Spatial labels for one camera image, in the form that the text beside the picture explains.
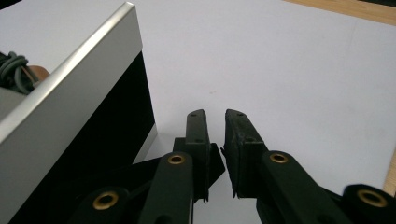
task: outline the cable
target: cable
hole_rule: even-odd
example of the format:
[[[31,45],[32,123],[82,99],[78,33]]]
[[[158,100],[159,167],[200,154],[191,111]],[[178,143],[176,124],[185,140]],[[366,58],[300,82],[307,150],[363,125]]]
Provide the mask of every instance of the cable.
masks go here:
[[[29,94],[39,79],[27,66],[28,62],[23,55],[17,55],[14,51],[8,56],[0,55],[0,87]]]

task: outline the white table surface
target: white table surface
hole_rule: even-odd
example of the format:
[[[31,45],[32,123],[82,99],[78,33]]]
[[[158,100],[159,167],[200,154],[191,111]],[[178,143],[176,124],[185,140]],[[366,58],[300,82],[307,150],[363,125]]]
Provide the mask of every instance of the white table surface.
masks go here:
[[[123,2],[21,1],[0,10],[0,51],[51,72]],[[396,147],[396,26],[281,0],[131,2],[159,132],[147,159],[172,151],[196,109],[222,147],[231,108],[322,187],[382,189]],[[194,223],[260,220],[226,173]]]

